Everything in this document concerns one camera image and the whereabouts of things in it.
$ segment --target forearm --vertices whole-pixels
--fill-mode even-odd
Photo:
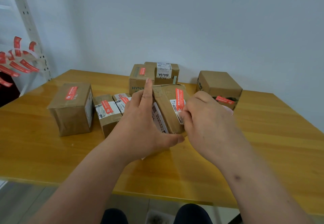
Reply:
[[[61,184],[30,223],[100,223],[124,165],[103,142]]]
[[[250,146],[220,170],[237,200],[244,223],[312,223]]]

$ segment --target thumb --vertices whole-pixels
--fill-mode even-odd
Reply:
[[[192,117],[191,114],[188,111],[181,111],[179,116],[181,117],[183,124],[184,124],[184,129],[186,132],[189,132],[193,129],[193,122],[192,122]]]
[[[159,139],[157,140],[157,146],[159,149],[169,148],[183,141],[184,137],[182,135],[160,133]]]

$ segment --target white wall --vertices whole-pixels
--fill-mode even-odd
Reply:
[[[227,71],[324,131],[324,0],[28,0],[54,74],[178,63]]]

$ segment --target left hand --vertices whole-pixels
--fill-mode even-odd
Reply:
[[[144,90],[134,93],[126,103],[123,117],[104,141],[125,164],[184,141],[181,134],[158,131],[152,119],[152,93],[148,78]]]

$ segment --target floor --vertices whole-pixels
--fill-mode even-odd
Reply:
[[[55,187],[13,182],[3,185],[0,189],[0,224],[26,223],[55,190]],[[122,210],[126,214],[129,224],[144,224],[149,210],[175,216],[182,205],[184,203],[181,202],[112,195],[107,202],[106,208]],[[213,224],[227,224],[239,214],[238,209],[201,206],[207,211]],[[314,221],[316,224],[323,224],[324,218],[314,217]]]

